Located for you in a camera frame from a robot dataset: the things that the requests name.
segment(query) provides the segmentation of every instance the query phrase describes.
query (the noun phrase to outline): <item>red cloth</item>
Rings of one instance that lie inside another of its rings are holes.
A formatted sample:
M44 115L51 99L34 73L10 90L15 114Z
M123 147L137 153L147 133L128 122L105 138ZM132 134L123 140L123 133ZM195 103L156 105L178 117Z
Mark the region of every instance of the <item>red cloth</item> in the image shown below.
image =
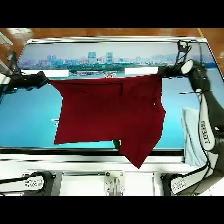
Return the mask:
M140 168L162 135L162 78L51 80L62 95L54 144L121 140L120 153Z

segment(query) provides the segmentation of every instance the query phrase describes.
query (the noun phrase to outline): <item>light blue cloth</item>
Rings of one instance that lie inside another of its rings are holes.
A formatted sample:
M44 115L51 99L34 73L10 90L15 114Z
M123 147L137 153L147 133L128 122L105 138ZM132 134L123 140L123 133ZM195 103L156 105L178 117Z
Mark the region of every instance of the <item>light blue cloth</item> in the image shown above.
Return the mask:
M202 167L207 158L201 148L198 136L199 110L185 107L182 110L182 125L184 129L184 157L185 163Z

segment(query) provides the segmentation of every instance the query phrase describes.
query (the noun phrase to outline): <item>sky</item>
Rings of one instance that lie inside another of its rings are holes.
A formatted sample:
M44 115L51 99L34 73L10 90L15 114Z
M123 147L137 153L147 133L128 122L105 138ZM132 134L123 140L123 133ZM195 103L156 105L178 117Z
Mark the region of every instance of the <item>sky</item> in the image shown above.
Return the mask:
M198 44L193 43L192 46L189 56L199 55ZM210 54L206 43L202 43L201 46L203 54ZM96 57L106 56L106 52L113 52L113 57L147 58L157 54L176 54L177 44L168 42L28 44L20 60L45 60L48 55L56 55L57 59L77 59L88 57L88 52L96 52Z

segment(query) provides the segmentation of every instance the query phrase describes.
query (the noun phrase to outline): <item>fabric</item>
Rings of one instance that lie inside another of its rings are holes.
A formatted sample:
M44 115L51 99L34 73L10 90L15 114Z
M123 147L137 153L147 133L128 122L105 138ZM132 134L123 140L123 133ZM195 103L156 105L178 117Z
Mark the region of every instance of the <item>fabric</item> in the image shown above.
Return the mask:
M202 167L206 164L206 156L201 148L198 136L199 110L183 108L182 125L184 128L184 156L185 163Z
M162 78L51 80L62 95L55 144L121 140L120 153L140 168L162 135Z

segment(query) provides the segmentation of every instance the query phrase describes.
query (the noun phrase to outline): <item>wooden floor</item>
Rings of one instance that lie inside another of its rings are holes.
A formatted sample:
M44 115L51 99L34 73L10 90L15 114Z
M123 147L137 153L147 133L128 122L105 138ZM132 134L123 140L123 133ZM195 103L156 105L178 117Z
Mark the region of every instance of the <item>wooden floor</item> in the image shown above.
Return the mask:
M208 39L218 65L224 74L224 28L0 28L12 43L0 44L0 59L7 64L9 49L17 55L31 38L69 36L204 36Z

